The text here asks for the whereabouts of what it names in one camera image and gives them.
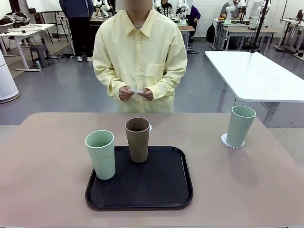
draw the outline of coaster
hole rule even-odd
[[[226,139],[227,139],[227,133],[223,134],[220,138],[222,140],[222,142],[226,145],[226,146],[229,146],[226,142]],[[232,148],[241,148],[245,145],[245,141],[243,141],[243,144],[240,146],[240,147],[234,147],[234,146],[229,146],[229,147],[232,147]]]

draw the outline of black tray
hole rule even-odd
[[[85,199],[94,209],[182,209],[192,200],[186,156],[176,147],[149,146],[148,159],[137,164],[129,147],[116,146],[115,165],[109,180],[98,179],[93,169]]]

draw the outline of robotic hand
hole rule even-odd
[[[102,11],[102,13],[104,14],[105,18],[109,17],[109,14],[107,11],[110,10],[110,6],[108,4],[108,0],[102,0],[103,1],[103,5],[100,7],[100,10]]]
[[[225,24],[231,24],[231,12],[236,10],[236,7],[233,3],[233,0],[229,0],[228,1],[229,6],[226,7],[226,20],[225,20]]]
[[[176,16],[179,15],[180,22],[182,25],[187,25],[186,11],[188,10],[189,10],[188,0],[181,0],[181,4],[180,4],[180,0],[177,1]]]

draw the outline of black pants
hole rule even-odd
[[[69,18],[68,22],[76,56],[82,56],[82,51],[84,50],[87,57],[92,57],[89,18]]]

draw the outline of plastic cup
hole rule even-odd
[[[144,118],[133,118],[125,123],[130,157],[135,163],[142,163],[148,158],[150,122]]]
[[[226,139],[229,146],[241,147],[243,145],[255,116],[256,112],[246,106],[232,108]]]
[[[115,174],[114,135],[110,131],[100,130],[85,138],[96,175],[107,180]]]

